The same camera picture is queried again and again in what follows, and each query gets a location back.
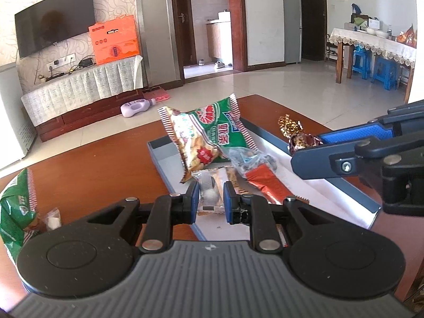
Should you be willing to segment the brown gold foil candy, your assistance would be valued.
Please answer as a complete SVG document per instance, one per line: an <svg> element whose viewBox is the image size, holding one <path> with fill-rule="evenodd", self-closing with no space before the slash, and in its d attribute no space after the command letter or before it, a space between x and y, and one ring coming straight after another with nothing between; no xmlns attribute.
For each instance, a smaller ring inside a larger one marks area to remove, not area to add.
<svg viewBox="0 0 424 318"><path fill-rule="evenodd" d="M302 124L290 118L288 114L278 120L280 131L288 139L288 150L291 155L301 149L308 149L323 145L317 136L306 133Z"/></svg>

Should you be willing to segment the orange gift box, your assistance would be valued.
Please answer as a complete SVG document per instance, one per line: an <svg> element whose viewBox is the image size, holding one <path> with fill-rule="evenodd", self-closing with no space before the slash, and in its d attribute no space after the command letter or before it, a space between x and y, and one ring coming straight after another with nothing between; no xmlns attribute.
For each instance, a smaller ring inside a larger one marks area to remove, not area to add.
<svg viewBox="0 0 424 318"><path fill-rule="evenodd" d="M97 65L140 54L133 15L96 23L89 27L89 35Z"/></svg>

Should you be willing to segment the small clear candy packet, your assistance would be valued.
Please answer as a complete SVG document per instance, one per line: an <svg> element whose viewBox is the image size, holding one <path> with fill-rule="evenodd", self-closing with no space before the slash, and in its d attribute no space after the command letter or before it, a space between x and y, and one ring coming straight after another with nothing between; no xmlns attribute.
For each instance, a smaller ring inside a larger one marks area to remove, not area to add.
<svg viewBox="0 0 424 318"><path fill-rule="evenodd" d="M224 213L219 168L195 171L192 176L200 186L198 213Z"/></svg>

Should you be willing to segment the wall power strip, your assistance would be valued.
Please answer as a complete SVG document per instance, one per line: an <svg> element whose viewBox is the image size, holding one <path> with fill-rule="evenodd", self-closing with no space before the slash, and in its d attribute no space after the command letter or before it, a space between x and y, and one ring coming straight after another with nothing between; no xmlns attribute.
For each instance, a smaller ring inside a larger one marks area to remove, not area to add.
<svg viewBox="0 0 424 318"><path fill-rule="evenodd" d="M46 68L48 71L51 71L66 65L72 65L75 61L76 61L76 54L71 53L69 55L66 55L62 58L59 58L57 60L54 60L46 64Z"/></svg>

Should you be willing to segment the black router box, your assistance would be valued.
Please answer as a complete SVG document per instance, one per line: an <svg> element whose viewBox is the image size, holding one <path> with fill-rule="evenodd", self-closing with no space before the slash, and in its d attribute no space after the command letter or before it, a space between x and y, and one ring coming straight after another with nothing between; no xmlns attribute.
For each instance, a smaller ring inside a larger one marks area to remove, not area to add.
<svg viewBox="0 0 424 318"><path fill-rule="evenodd" d="M93 57L86 57L86 58L83 58L79 63L78 63L78 66L80 67L80 68L88 68L88 67L90 67L90 66L92 66L92 65L95 65L95 61L94 61L94 58Z"/></svg>

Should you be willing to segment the TV cabinet with white cloth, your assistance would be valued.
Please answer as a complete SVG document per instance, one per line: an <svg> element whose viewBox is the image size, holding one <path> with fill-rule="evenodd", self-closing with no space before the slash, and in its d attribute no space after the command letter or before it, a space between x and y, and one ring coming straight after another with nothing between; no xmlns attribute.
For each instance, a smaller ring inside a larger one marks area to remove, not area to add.
<svg viewBox="0 0 424 318"><path fill-rule="evenodd" d="M143 97L142 56L78 70L24 94L21 101L41 141L118 115Z"/></svg>

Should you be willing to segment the wall mounted television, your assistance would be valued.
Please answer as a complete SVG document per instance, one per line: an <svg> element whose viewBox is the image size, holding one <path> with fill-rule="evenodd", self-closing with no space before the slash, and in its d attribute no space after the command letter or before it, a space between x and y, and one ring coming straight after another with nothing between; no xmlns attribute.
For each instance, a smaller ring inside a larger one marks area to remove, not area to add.
<svg viewBox="0 0 424 318"><path fill-rule="evenodd" d="M14 15L21 58L89 31L94 0L43 0Z"/></svg>

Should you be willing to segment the green snack bag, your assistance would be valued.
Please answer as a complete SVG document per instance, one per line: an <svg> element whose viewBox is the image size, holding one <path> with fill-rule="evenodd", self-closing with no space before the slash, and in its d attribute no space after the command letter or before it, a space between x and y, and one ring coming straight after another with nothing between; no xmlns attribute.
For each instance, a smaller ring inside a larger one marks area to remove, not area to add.
<svg viewBox="0 0 424 318"><path fill-rule="evenodd" d="M158 113L170 140L178 148L183 165L182 184L191 179L194 171L225 161L228 148L257 150L241 122L235 94L189 112L163 106Z"/></svg>
<svg viewBox="0 0 424 318"><path fill-rule="evenodd" d="M25 168L1 191L1 240L13 264L39 229L34 180L32 172Z"/></svg>

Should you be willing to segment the dark blue shallow box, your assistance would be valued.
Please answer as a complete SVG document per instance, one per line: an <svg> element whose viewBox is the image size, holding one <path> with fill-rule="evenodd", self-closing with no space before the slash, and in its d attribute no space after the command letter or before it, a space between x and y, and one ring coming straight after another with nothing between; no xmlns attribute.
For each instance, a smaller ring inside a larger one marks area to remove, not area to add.
<svg viewBox="0 0 424 318"><path fill-rule="evenodd" d="M371 228L380 207L344 179L303 180L293 173L286 142L251 123L247 124L258 151L231 150L230 159L194 171L189 181L200 185L196 221L191 228L199 240L244 240L243 225L226 222L223 186L233 185L238 195L260 195L271 205L293 196L327 213L363 228Z"/></svg>

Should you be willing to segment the dining table with lace cloth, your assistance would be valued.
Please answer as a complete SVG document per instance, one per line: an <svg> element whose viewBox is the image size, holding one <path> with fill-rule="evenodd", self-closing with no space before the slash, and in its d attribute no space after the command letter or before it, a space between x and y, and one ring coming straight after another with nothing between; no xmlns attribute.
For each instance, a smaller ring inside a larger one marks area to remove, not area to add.
<svg viewBox="0 0 424 318"><path fill-rule="evenodd" d="M337 61L335 69L335 82L340 84L343 73L343 50L349 46L348 64L353 64L354 47L359 46L365 50L370 50L377 56L387 60L393 60L400 65L410 68L410 75L405 90L404 102L407 103L410 98L410 92L413 85L415 72L415 61L417 49L403 43L390 39L378 37L362 31L352 31L348 29L334 28L330 34L329 41L337 47Z"/></svg>

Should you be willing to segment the white chest freezer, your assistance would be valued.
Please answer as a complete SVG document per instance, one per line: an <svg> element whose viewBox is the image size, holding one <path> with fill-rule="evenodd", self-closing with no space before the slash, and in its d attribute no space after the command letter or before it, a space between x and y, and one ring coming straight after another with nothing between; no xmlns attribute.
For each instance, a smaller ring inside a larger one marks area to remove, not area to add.
<svg viewBox="0 0 424 318"><path fill-rule="evenodd" d="M2 65L0 72L1 169L26 157L37 137L36 130L21 102L22 96L16 64Z"/></svg>

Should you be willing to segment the red orange snack bar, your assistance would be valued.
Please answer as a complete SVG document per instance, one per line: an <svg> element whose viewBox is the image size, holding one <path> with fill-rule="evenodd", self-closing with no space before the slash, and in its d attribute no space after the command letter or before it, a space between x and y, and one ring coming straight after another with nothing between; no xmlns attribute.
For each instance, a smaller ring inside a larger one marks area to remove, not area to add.
<svg viewBox="0 0 424 318"><path fill-rule="evenodd" d="M293 194L274 174L267 165L260 165L256 169L246 174L249 184L255 186L271 203L283 205L287 197L294 197L296 200L309 204L309 200Z"/></svg>

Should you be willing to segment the clear bag dark snacks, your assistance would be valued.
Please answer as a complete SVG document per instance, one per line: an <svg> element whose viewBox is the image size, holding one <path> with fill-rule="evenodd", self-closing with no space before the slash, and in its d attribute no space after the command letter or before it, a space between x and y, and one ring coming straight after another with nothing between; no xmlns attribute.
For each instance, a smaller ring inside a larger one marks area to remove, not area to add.
<svg viewBox="0 0 424 318"><path fill-rule="evenodd" d="M277 170L276 160L271 155L265 154L260 150L228 147L224 150L224 154L236 171L243 177L246 177L249 171L256 169L260 165L267 165L273 172Z"/></svg>

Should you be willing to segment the pink floor scale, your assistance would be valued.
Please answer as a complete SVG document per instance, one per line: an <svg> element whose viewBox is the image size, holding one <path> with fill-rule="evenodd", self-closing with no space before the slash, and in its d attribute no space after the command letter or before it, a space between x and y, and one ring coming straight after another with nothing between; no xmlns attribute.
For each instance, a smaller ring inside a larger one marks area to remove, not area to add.
<svg viewBox="0 0 424 318"><path fill-rule="evenodd" d="M155 100L156 103L160 103L170 99L170 94L162 87L155 86L143 90L143 98L147 100Z"/></svg>

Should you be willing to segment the blue plastic stool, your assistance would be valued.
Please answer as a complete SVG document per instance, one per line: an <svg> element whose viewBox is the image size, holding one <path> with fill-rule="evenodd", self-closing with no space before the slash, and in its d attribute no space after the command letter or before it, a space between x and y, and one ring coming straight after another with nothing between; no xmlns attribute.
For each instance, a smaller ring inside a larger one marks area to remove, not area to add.
<svg viewBox="0 0 424 318"><path fill-rule="evenodd" d="M359 73L363 80L368 80L371 75L372 53L370 50L357 46L353 52L352 71Z"/></svg>
<svg viewBox="0 0 424 318"><path fill-rule="evenodd" d="M377 56L374 61L374 69L371 81L379 81L385 90L392 90L398 87L400 65L394 60Z"/></svg>

